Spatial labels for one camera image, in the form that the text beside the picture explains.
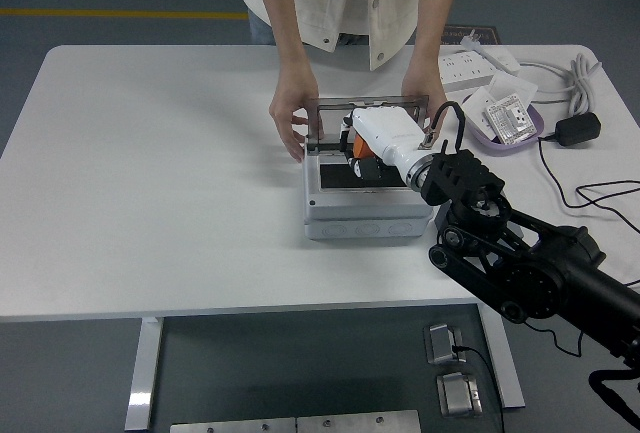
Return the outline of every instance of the floor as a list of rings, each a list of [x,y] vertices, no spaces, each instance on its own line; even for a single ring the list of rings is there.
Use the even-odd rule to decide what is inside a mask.
[[[5,9],[69,11],[30,16]],[[243,20],[73,16],[77,10],[233,13],[245,7],[242,0],[0,0],[0,151],[54,46],[249,43]],[[504,44],[591,48],[640,123],[637,0],[456,0],[449,22],[495,26]],[[484,351],[478,320],[465,309],[168,319],[152,431],[252,415],[394,408],[418,409],[425,433],[468,431],[468,423],[437,416],[434,370],[425,363],[422,328],[443,315],[468,325],[469,338]],[[570,326],[555,319],[548,324],[564,346],[575,345]],[[0,431],[122,431],[138,328],[135,319],[0,323]],[[555,350],[548,337],[511,324],[506,329],[527,402],[507,412],[507,432],[633,431],[586,383],[592,370],[616,368],[617,360],[588,339],[585,356],[576,360]],[[486,388],[486,415],[473,431],[497,432],[486,372],[477,359],[470,359],[470,368]],[[634,386],[616,388],[638,405]]]

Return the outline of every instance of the black power adapter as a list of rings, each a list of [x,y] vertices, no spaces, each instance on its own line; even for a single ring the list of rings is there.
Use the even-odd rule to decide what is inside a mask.
[[[556,140],[562,146],[571,146],[600,136],[600,120],[594,113],[572,116],[556,123],[556,132],[545,139]]]

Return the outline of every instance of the table surface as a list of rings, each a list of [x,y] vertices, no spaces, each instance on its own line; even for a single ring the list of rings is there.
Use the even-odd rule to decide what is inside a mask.
[[[579,52],[595,61],[580,46],[508,48],[565,67]],[[309,54],[322,95],[349,97],[397,95],[411,51],[375,72],[366,47]],[[51,50],[0,160],[0,320],[476,301],[429,262],[433,223],[413,239],[304,236],[301,167],[267,114],[277,71],[268,46]],[[560,87],[544,70],[520,76]],[[593,85],[600,138],[545,144],[572,202],[579,184],[640,178],[637,125],[604,71]],[[546,133],[565,108],[538,108]],[[455,129],[449,115],[442,137]],[[506,181],[514,208],[586,225],[608,254],[605,273],[640,277],[638,236],[611,213],[564,208],[535,145],[502,156],[467,133],[463,147]],[[608,204],[639,222],[636,199]]]

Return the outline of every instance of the white power strip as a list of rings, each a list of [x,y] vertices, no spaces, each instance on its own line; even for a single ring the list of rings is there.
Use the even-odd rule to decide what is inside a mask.
[[[493,47],[491,54],[510,70],[520,70],[520,64],[505,47]],[[498,71],[475,51],[444,55],[438,60],[445,93],[486,86]]]

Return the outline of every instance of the table leg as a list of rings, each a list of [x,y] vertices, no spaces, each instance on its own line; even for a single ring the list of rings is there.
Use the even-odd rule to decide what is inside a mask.
[[[516,365],[511,356],[507,334],[504,331],[502,316],[485,304],[478,304],[478,311],[498,382],[502,406],[504,408],[522,408],[525,406],[524,397],[516,373]]]
[[[151,415],[153,386],[160,353],[163,318],[143,318],[140,324],[138,353],[133,368],[131,395],[125,431],[147,430]]]

